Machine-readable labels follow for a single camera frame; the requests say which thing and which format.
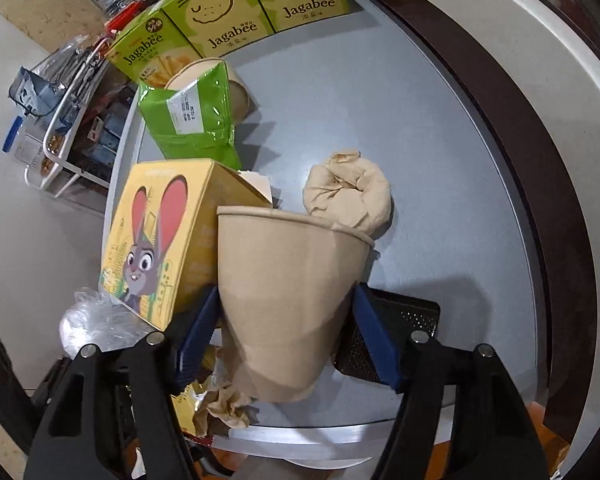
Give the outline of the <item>black perforated tray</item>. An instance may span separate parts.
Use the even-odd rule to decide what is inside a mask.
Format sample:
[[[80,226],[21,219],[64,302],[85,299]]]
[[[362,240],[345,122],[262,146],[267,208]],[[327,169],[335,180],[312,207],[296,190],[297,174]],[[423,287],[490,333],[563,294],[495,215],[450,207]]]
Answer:
[[[374,304],[380,311],[393,341],[400,347],[400,364],[402,348],[411,339],[412,333],[422,332],[428,339],[436,336],[440,318],[440,306],[436,302],[365,285],[372,294]],[[353,292],[354,289],[332,362],[336,370],[343,375],[382,384],[355,323],[352,311]]]

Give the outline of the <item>small crumpled brown paper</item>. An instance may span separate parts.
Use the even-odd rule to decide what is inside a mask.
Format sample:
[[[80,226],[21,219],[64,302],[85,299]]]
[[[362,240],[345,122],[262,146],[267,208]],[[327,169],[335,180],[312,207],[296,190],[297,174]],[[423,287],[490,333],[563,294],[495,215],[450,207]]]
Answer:
[[[245,429],[251,425],[247,408],[252,399],[239,392],[231,382],[210,375],[204,382],[194,382],[193,392],[196,437],[208,436],[212,422],[222,422],[230,429]]]

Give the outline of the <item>crumpled brown paper ball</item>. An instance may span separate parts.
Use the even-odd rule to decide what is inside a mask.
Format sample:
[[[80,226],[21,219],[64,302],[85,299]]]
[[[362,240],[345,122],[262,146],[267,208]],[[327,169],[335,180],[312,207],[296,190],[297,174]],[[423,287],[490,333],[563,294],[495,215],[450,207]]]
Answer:
[[[332,153],[311,167],[302,190],[306,213],[374,235],[391,218],[390,183],[357,150]]]

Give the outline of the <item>yellow rabbit cartoon box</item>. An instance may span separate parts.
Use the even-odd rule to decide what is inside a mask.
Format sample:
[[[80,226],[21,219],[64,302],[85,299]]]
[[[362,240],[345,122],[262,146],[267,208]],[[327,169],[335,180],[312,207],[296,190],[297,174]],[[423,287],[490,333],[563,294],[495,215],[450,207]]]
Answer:
[[[216,282],[219,206],[270,208],[238,172],[212,159],[131,168],[107,238],[100,284],[158,330]]]

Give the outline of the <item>middle green Jagabee box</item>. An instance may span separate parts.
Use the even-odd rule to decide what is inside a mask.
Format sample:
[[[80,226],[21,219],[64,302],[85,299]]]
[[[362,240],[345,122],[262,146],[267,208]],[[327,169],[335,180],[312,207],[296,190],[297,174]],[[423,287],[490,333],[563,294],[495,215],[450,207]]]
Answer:
[[[204,58],[274,34],[259,0],[163,0],[161,9]]]

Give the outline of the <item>left green Jagabee box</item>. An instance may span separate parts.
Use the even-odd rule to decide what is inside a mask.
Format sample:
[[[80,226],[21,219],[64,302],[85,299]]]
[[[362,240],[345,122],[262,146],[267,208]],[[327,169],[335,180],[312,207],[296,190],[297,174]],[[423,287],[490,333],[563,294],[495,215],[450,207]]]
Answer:
[[[106,58],[137,84],[164,88],[201,56],[160,6],[153,6],[117,34]]]

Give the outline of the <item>green snack bag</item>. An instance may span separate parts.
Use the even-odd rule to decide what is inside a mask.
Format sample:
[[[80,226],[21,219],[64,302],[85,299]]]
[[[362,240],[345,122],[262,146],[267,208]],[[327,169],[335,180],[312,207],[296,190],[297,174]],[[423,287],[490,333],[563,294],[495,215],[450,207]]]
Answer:
[[[164,158],[210,158],[230,169],[242,168],[224,62],[198,70],[178,90],[142,82],[138,107]]]

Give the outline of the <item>yellow snack wrapper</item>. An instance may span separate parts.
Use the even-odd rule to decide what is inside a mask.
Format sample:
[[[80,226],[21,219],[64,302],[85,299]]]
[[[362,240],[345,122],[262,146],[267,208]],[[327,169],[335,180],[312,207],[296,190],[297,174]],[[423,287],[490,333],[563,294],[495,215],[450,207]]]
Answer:
[[[177,396],[171,396],[178,424],[184,434],[196,436],[194,417],[199,404],[198,382],[193,382],[185,387]]]

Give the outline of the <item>white plastic trash bag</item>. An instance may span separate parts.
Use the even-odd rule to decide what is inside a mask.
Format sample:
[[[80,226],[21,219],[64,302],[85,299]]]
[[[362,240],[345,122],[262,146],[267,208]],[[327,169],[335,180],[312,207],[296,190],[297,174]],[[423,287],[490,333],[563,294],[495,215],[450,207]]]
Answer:
[[[74,305],[59,322],[61,345],[71,359],[86,344],[96,344],[102,352],[130,348],[154,330],[108,292],[88,288],[74,293]]]

